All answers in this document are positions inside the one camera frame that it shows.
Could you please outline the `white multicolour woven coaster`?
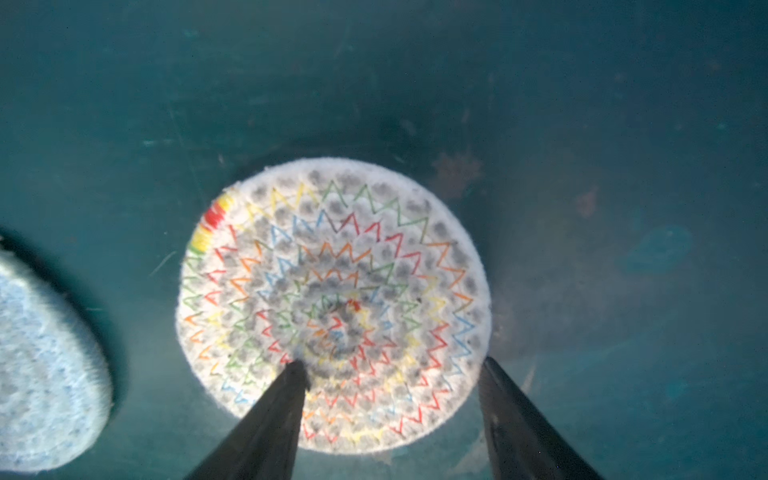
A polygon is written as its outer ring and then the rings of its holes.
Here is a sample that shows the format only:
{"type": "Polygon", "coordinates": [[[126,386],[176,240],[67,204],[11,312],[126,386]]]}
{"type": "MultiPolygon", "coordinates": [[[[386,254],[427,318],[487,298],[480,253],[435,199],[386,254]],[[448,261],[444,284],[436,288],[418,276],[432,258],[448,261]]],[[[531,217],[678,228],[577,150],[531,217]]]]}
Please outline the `white multicolour woven coaster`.
{"type": "Polygon", "coordinates": [[[414,443],[468,400],[491,295],[450,209],[414,180],[343,158],[273,166],[225,188],[181,263],[178,343],[205,391],[243,417],[291,362],[310,382],[302,449],[414,443]]]}

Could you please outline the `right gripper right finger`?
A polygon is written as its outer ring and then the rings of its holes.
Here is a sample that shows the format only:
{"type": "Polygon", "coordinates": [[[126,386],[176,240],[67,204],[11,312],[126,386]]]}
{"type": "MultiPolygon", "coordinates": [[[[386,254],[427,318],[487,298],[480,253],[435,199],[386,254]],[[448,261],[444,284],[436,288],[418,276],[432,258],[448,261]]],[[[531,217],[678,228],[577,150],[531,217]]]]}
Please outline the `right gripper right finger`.
{"type": "Polygon", "coordinates": [[[478,391],[495,479],[602,478],[491,357],[483,362],[478,391]]]}

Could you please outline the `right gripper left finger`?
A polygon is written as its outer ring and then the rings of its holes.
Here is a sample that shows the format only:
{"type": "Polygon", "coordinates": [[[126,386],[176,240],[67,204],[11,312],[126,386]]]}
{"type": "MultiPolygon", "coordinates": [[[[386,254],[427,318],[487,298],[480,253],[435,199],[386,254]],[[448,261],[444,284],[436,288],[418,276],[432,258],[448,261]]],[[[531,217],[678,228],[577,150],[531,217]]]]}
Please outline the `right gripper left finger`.
{"type": "Polygon", "coordinates": [[[309,389],[304,363],[289,363],[226,438],[187,477],[290,479],[309,389]]]}

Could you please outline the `grey woven coaster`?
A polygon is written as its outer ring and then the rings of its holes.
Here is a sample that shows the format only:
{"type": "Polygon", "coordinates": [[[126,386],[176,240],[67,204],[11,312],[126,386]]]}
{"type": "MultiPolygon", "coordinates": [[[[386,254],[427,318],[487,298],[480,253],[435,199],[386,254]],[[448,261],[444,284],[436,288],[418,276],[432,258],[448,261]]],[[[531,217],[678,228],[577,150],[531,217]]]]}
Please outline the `grey woven coaster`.
{"type": "Polygon", "coordinates": [[[1,468],[38,473],[91,448],[113,405],[99,341],[25,262],[1,253],[1,468]]]}

